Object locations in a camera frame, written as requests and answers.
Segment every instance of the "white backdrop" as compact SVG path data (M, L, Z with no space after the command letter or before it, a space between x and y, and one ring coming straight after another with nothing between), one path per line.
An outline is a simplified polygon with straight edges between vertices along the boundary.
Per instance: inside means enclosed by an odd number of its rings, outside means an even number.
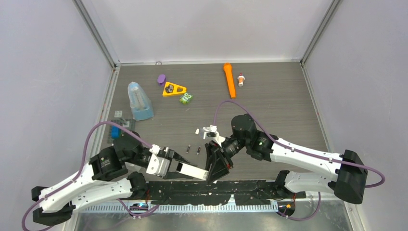
M87 0L122 63L300 60L331 0Z
M408 1L343 1L306 63L335 152L350 149L386 181L366 189L368 231L407 230ZM369 172L368 184L379 177Z
M72 1L0 5L0 230L18 231L31 189L78 171L112 70Z

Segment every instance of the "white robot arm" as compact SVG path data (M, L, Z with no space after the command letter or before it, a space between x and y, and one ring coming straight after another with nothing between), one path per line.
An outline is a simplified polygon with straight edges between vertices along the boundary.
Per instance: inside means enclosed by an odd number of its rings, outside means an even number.
M320 152L272 135L274 142L264 132L257 130L248 114L234 117L231 127L232 135L226 138L219 135L216 126L196 131L202 138L211 138L211 141L205 144L207 153L205 169L195 167L174 150L160 148L157 145L149 149L130 135L124 134L114 140L113 146L101 150L92 157L82 169L80 177L67 187L45 198L45 195L56 188L72 181L77 173L54 186L33 188L32 199L41 200L39 208L33 211L33 220L36 223L53 226L67 221L73 213L92 205L114 199L145 197L148 184L141 173L133 172L127 178L115 181L127 174L128 169L139 170L143 167L147 174L164 179L197 178L211 183L229 173L233 167L231 158L244 147L246 153L254 159L288 163L310 171L309 173L281 171L274 187L282 198L292 198L295 193L312 191L334 193L344 201L362 203L366 170L335 161L322 161L304 155L299 150L330 160L363 165L356 153L349 150L344 154ZM172 160L178 162L175 172L169 172Z
M264 132L257 130L255 122L248 114L234 117L231 128L232 135L227 138L220 137L216 126L196 130L196 134L202 138L212 139L205 145L208 182L227 175L233 166L231 158L245 147L246 153L254 159L287 163L310 171L308 173L281 171L275 183L278 193L283 198L290 198L290 195L302 191L327 192L353 204L362 203L367 170L335 161L364 165L355 152L350 150L346 150L344 154L321 152L271 135L276 141L274 142ZM300 150L325 157L329 161L302 154Z

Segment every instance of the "metal frame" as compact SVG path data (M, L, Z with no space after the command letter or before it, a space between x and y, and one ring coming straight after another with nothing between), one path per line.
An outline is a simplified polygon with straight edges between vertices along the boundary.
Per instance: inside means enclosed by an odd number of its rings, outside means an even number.
M81 14L82 18L84 19L85 24L88 26L92 36L94 37L100 49L102 50L102 53L105 56L106 60L108 61L109 65L112 68L117 67L117 62L113 59L111 53L106 47L100 33L97 30L96 25L94 24L93 20L91 19L91 16L89 15L87 9L85 8L83 1L82 0L72 0L72 2L75 4L76 8L78 9L78 12Z
M303 55L303 58L300 61L300 64L302 66L305 65L307 59L309 58L311 52L313 51L317 41L319 40L320 36L322 35L322 33L324 32L324 30L326 29L327 25L329 24L330 20L332 19L333 15L336 13L337 8L339 7L340 3L343 0L332 0L330 7L328 8L328 10L326 11L326 14L323 17L323 20L321 21L315 35L313 36L309 46L306 49L305 54Z

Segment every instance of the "wooden table surface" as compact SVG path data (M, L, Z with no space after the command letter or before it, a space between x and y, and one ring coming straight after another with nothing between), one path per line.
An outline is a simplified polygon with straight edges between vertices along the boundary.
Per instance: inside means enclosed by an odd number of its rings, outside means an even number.
M270 132L292 143L326 151L318 119L299 63L241 63L232 64L236 84L236 101L253 113ZM236 77L245 76L243 87L237 86ZM193 100L183 105L179 97L162 97L163 87L157 84L157 77L165 74L167 81L187 87L194 95ZM205 166L204 144L195 135L197 128L208 127L217 105L229 99L223 64L174 64L134 65L120 68L109 120L116 110L123 111L125 119L132 118L128 84L137 82L144 89L153 104L154 117L137 121L135 130L147 142L161 147L167 146L183 155L198 167ZM224 104L217 117L221 136L232 134L230 122L236 115L245 112L231 104ZM102 148L108 147L109 129L105 130ZM199 155L198 146L202 147ZM243 149L232 159L234 168L223 180L274 180L281 170L305 172L305 170L284 163L252 159ZM145 174L146 180L161 180Z

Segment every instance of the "white plastic piece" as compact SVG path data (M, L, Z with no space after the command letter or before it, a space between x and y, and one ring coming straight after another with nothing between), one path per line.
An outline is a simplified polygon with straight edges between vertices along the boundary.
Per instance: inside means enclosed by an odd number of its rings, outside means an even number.
M128 198L132 195L130 189L132 185L126 178L120 181L110 182L109 184L98 186L84 191L72 199L72 205L75 205L73 213L78 213L87 207L98 205L100 203L111 201L119 198Z
M336 169L340 169L341 164L329 163L327 160L318 159L305 154L301 154L298 150L302 150L308 153L319 155L322 157L331 157L332 159L342 160L339 153L324 153L314 149L302 147L296 144L287 142L286 140L279 138L280 143L290 146L290 149L286 149L276 143L272 145L273 152L270 154L270 159L274 162L287 163L294 166L298 166L307 169L311 172L318 173L320 176L324 176L332 181L337 181Z
M41 195L39 198L43 198L45 195L51 193L52 191L56 190L60 186L66 184L67 182L71 181L72 178L77 173L74 173L72 176L66 178L65 180L59 182L58 184L41 190ZM92 176L94 175L93 169L91 165L85 165L81 176L74 181L72 184L68 185L66 188L62 189L61 191L57 192L56 194L48 197L46 200L43 200L39 203L39 206L42 207L44 213L54 213L61 210L68 202L70 202L73 198L75 198L78 194L91 189L98 185L107 184L105 181L101 180L92 180Z
M215 133L215 137L208 137L207 134L213 132ZM222 142L225 141L225 137L222 137L219 135L219 132L217 132L217 127L214 125L210 125L209 127L203 127L202 129L197 129L195 131L195 134L199 135L201 138L203 138L204 140L206 138L211 138L212 140L214 140L219 146L222 146Z
M153 144L152 148L149 149L149 152L153 153L154 155L159 154L159 151L160 151L160 147L156 144Z
M170 160L152 154L146 173L163 177L166 175L169 166Z
M208 171L188 164L179 163L177 172L200 180L207 180Z
M317 173L289 172L285 179L285 188L293 193L302 191L334 193L328 186L331 180Z
M123 113L123 111L115 111L115 118L119 118L119 117L122 117L122 113Z
M210 125L210 132L216 132L217 131L217 127L214 125Z

